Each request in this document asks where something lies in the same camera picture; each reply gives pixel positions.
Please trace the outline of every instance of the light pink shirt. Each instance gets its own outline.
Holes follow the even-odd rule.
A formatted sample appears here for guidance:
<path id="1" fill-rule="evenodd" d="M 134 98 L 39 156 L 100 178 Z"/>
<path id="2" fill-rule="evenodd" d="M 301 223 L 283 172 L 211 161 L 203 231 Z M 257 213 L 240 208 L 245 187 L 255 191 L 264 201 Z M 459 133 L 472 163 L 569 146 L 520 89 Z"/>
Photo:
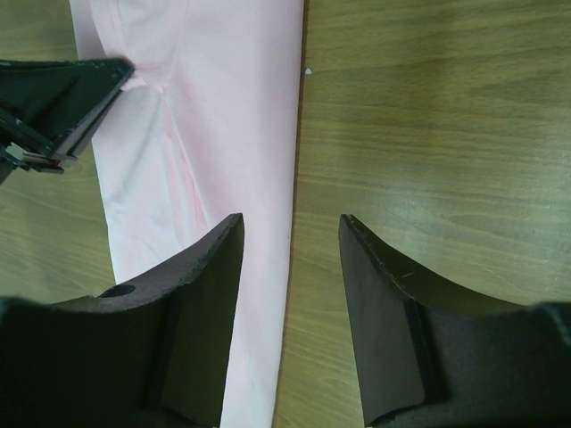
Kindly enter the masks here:
<path id="1" fill-rule="evenodd" d="M 70 0 L 79 56 L 136 75 L 93 146 L 121 283 L 243 212 L 222 426 L 270 427 L 289 269 L 303 0 Z"/>

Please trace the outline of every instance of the wood grain surface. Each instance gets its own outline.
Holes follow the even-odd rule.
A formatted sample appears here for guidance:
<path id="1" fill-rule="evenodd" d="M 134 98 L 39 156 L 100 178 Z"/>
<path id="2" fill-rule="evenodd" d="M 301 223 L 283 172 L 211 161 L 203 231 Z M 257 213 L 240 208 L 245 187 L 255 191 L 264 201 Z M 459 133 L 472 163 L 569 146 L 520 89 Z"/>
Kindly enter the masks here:
<path id="1" fill-rule="evenodd" d="M 571 299 L 571 1 L 307 0 L 277 428 L 362 426 L 336 229 L 358 216 L 466 287 Z M 4 0 L 0 57 L 75 57 L 66 0 Z M 90 151 L 0 187 L 0 292 L 112 284 Z"/>

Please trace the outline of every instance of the pink cloth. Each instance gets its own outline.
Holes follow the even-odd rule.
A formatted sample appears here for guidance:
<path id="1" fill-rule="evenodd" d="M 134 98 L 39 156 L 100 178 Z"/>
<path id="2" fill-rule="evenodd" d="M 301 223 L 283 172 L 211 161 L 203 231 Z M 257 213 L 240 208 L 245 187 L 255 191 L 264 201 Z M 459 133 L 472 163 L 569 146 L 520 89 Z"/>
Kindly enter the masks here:
<path id="1" fill-rule="evenodd" d="M 79 56 L 136 66 L 93 146 L 121 283 L 243 212 L 222 426 L 270 427 L 289 269 L 302 0 L 70 0 Z"/>

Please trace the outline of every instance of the screw hole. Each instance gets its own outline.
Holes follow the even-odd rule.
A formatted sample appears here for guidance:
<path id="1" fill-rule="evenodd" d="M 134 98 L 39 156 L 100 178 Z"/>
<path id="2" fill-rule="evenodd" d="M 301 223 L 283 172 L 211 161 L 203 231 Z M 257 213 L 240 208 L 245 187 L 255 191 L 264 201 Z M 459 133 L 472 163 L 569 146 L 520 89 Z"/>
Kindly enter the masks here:
<path id="1" fill-rule="evenodd" d="M 114 287 L 104 292 L 101 296 L 99 296 L 99 298 L 105 299 L 108 297 L 125 296 L 127 294 L 132 293 L 134 290 L 135 290 L 134 285 L 115 285 Z"/>

